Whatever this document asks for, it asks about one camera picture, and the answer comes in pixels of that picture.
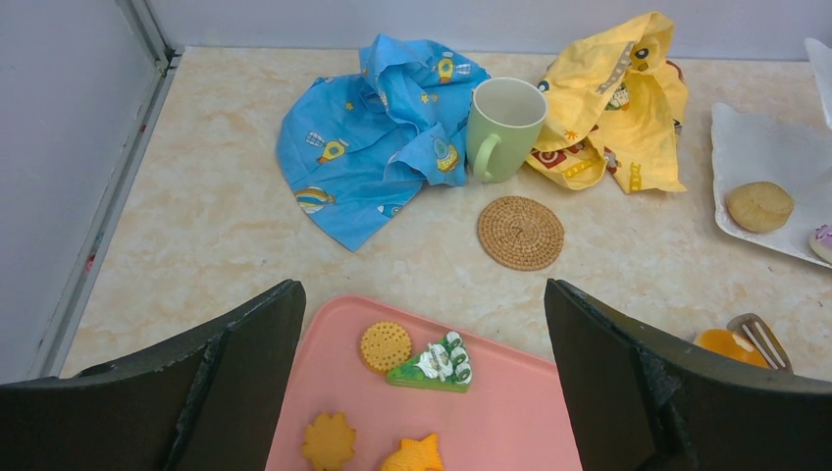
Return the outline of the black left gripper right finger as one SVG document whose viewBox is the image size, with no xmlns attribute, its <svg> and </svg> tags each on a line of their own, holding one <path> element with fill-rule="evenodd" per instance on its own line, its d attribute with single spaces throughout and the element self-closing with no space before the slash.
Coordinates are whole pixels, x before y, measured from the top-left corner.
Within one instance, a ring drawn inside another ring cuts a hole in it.
<svg viewBox="0 0 832 471">
<path fill-rule="evenodd" d="M 831 386 L 743 363 L 546 284 L 550 343 L 587 470 L 827 470 Z"/>
</svg>

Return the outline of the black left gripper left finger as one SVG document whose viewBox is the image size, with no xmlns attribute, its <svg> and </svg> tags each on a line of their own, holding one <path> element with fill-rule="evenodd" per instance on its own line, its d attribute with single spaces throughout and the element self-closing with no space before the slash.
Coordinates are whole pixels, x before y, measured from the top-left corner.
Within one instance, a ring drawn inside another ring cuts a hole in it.
<svg viewBox="0 0 832 471">
<path fill-rule="evenodd" d="M 232 311 L 65 379 L 1 388 L 5 470 L 261 470 L 306 293 L 283 281 Z"/>
</svg>

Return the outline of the yellow orange pastry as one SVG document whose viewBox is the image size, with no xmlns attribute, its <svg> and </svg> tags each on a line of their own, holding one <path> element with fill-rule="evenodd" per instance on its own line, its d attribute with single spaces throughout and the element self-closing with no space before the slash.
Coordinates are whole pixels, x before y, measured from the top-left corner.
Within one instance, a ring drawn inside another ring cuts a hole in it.
<svg viewBox="0 0 832 471">
<path fill-rule="evenodd" d="M 695 337 L 694 344 L 740 362 L 769 368 L 768 362 L 752 343 L 729 330 L 702 331 Z"/>
</svg>

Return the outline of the metal tongs white handle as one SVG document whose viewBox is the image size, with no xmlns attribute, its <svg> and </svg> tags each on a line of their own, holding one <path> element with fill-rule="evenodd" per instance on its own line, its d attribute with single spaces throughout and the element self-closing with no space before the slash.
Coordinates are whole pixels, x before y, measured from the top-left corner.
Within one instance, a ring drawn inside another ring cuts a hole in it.
<svg viewBox="0 0 832 471">
<path fill-rule="evenodd" d="M 753 344 L 770 369 L 794 373 L 785 348 L 757 314 L 747 313 L 736 316 L 727 323 L 727 329 Z"/>
</svg>

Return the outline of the round tan muffin cake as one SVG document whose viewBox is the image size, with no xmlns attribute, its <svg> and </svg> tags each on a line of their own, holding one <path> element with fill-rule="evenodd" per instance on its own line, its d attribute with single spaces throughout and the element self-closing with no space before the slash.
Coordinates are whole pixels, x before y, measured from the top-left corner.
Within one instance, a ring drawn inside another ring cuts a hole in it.
<svg viewBox="0 0 832 471">
<path fill-rule="evenodd" d="M 765 234 L 782 228 L 791 217 L 795 202 L 779 185 L 771 182 L 746 183 L 726 197 L 727 210 L 741 228 Z"/>
</svg>

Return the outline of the purple sprinkled donut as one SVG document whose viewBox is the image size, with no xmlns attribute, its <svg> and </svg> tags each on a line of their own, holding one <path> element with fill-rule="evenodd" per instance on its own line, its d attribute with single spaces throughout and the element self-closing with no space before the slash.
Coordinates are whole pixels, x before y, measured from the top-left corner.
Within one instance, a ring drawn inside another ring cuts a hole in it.
<svg viewBox="0 0 832 471">
<path fill-rule="evenodd" d="M 810 249 L 822 260 L 832 264 L 832 227 L 822 225 L 809 237 Z"/>
</svg>

